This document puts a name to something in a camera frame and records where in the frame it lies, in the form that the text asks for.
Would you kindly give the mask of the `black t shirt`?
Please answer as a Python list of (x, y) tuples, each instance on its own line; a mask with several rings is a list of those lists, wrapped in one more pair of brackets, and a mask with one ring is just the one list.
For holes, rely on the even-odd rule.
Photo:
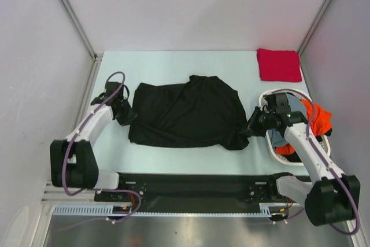
[(247, 118), (238, 92), (217, 76), (191, 75), (181, 84), (141, 83), (132, 103), (137, 118), (130, 142), (161, 148), (204, 148), (220, 145), (243, 150)]

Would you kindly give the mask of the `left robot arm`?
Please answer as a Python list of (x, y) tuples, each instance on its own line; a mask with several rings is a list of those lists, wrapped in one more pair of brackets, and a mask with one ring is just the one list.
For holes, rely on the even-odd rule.
[(82, 122), (64, 139), (50, 144), (51, 182), (69, 196), (70, 188), (107, 190), (114, 200), (127, 196), (128, 187), (120, 174), (99, 169), (93, 146), (105, 127), (113, 121), (130, 125), (137, 114), (128, 102), (130, 91), (119, 82), (107, 82), (105, 91), (95, 97)]

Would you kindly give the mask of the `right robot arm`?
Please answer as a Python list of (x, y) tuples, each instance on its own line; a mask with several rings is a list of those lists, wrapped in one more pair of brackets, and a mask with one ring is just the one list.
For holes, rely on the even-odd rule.
[(243, 132), (248, 137), (264, 137), (269, 130), (278, 131), (301, 159), (311, 184), (282, 174), (267, 186), (267, 196), (272, 201), (281, 201), (284, 197), (292, 199), (305, 209), (315, 226), (355, 220), (351, 232), (355, 234), (360, 228), (360, 181), (354, 175), (346, 175), (331, 160), (311, 129), (313, 118), (291, 110), (288, 92), (289, 89), (277, 89), (261, 95), (267, 107), (255, 107)]

